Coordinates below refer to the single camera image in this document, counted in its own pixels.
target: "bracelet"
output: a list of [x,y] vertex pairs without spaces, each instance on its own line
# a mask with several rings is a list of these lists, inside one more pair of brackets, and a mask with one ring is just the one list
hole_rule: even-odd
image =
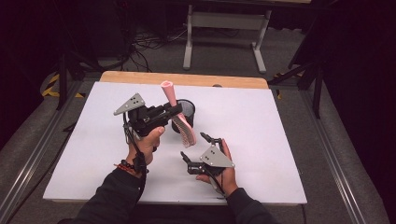
[[134,166],[132,164],[129,164],[126,160],[122,160],[120,164],[114,164],[117,166],[117,168],[126,171],[130,175],[134,175],[137,177],[140,177],[141,174],[137,173],[136,170],[134,169]]

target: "white tabletop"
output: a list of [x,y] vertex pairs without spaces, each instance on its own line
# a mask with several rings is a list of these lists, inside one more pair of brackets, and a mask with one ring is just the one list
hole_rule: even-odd
[[[306,203],[303,185],[273,94],[270,90],[175,86],[177,99],[195,104],[197,144],[184,148],[169,124],[148,166],[140,203],[224,204],[211,185],[195,180],[182,160],[192,161],[209,148],[200,132],[224,138],[235,163],[239,187],[262,203]],[[122,115],[114,110],[139,92],[146,106],[167,99],[158,85],[96,82],[81,112],[43,198],[58,202],[87,201],[128,152]]]

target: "pink object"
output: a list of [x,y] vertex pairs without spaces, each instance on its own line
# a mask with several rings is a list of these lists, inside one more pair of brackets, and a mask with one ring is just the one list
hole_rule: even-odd
[[[169,104],[171,106],[177,105],[177,99],[175,95],[174,84],[171,81],[164,81],[161,83],[161,87],[163,88],[163,92],[168,98]],[[183,140],[184,147],[190,147],[195,145],[196,138],[194,134],[194,130],[190,126],[190,124],[186,121],[186,118],[182,113],[177,114],[172,117],[172,121],[176,124],[178,129],[180,130],[180,134]]]

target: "black cable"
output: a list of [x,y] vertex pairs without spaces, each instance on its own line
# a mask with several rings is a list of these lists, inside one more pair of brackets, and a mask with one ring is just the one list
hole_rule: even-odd
[[24,199],[19,202],[18,206],[14,209],[12,214],[7,219],[6,224],[9,224],[11,222],[12,218],[14,218],[15,215],[17,215],[17,213],[20,211],[21,207],[26,203],[26,201],[33,194],[35,189],[40,185],[40,183],[46,177],[47,173],[50,171],[53,164],[59,159],[59,156],[61,155],[61,152],[62,152],[64,146],[66,145],[67,141],[69,140],[70,135],[72,134],[75,126],[76,126],[76,122],[64,129],[64,132],[68,132],[68,134],[67,134],[66,138],[64,139],[64,141],[62,142],[61,147],[58,149],[58,152],[56,153],[55,157],[53,158],[53,160],[50,163],[49,167],[47,168],[46,172],[44,172],[44,174],[40,177],[40,179],[37,181],[37,183],[30,189],[30,191],[27,193],[27,195],[24,197]]
[[136,157],[143,158],[143,162],[144,162],[144,167],[141,170],[142,176],[140,177],[139,195],[137,196],[137,199],[136,199],[136,202],[139,202],[140,198],[142,197],[143,191],[145,190],[146,179],[147,179],[147,174],[148,174],[146,161],[144,161],[145,154],[143,154],[143,152],[140,151],[139,147],[137,146],[136,142],[134,141],[134,137],[133,137],[131,131],[129,130],[128,122],[126,121],[126,114],[123,113],[122,117],[124,120],[124,131],[128,135],[130,142],[134,145],[134,149],[136,149]]
[[305,206],[303,204],[301,204],[301,208],[303,209],[304,224],[306,224]]
[[142,53],[140,53],[140,52],[138,52],[138,51],[136,52],[136,54],[137,54],[138,56],[142,56],[143,59],[145,60],[145,63],[146,63],[146,66],[143,65],[143,64],[141,64],[141,63],[138,63],[137,61],[134,60],[134,58],[133,58],[132,56],[130,56],[132,62],[136,65],[137,71],[139,71],[139,67],[138,67],[138,66],[141,66],[141,67],[146,68],[146,72],[152,72],[151,69],[149,69],[149,63],[148,63],[146,57],[145,57]]
[[[140,51],[146,50],[146,49],[160,49],[163,46],[165,46],[166,44],[179,39],[186,32],[187,32],[187,29],[183,29],[183,31],[180,34],[178,34],[175,38],[173,38],[171,40],[166,39],[164,43],[162,42],[162,40],[159,37],[152,37],[152,35],[136,38],[135,42],[136,42],[137,46],[141,47],[141,49],[139,49]],[[160,42],[160,43],[157,43],[155,46],[151,46],[151,44],[153,42]]]
[[213,179],[213,181],[215,181],[215,184],[218,186],[218,188],[220,189],[220,191],[221,191],[221,194],[223,195],[223,196],[225,196],[225,192],[224,192],[224,190],[222,189],[222,187],[221,187],[221,185],[219,184],[219,181],[212,175],[212,173],[210,173],[210,172],[207,172],[208,174],[209,174],[209,176]]
[[[107,66],[101,66],[105,71],[123,66],[127,61],[128,61],[128,55],[123,55],[121,61],[117,62],[117,63],[113,63],[111,65],[107,65]],[[83,66],[81,65],[81,68],[86,71],[86,72],[102,72],[102,71],[98,71],[97,69],[91,68],[91,67],[87,67],[87,66]]]
[[223,187],[223,181],[222,181],[223,179],[222,179],[222,172],[221,172],[221,186]]

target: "black jacket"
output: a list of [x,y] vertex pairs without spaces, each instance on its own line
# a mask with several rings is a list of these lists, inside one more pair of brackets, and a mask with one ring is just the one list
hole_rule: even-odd
[[[87,201],[71,223],[128,223],[139,195],[140,179],[121,169],[109,174],[96,194]],[[244,189],[237,189],[227,204],[238,224],[278,223],[264,206],[251,199]]]

